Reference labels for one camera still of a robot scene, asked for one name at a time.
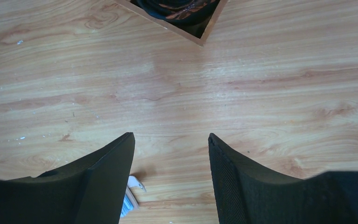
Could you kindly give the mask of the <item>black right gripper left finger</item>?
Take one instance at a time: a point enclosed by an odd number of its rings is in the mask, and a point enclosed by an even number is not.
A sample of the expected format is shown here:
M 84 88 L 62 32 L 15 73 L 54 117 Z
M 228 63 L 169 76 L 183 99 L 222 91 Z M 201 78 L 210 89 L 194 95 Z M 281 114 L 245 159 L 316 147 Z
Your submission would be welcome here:
M 117 224 L 133 133 L 37 177 L 0 180 L 0 224 Z

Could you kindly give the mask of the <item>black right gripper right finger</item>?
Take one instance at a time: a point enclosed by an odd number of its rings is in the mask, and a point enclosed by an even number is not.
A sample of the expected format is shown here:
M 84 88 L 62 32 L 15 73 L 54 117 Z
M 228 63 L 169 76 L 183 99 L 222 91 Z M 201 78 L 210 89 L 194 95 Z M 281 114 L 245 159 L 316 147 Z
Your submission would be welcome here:
M 358 224 L 358 171 L 288 176 L 208 138 L 221 224 Z

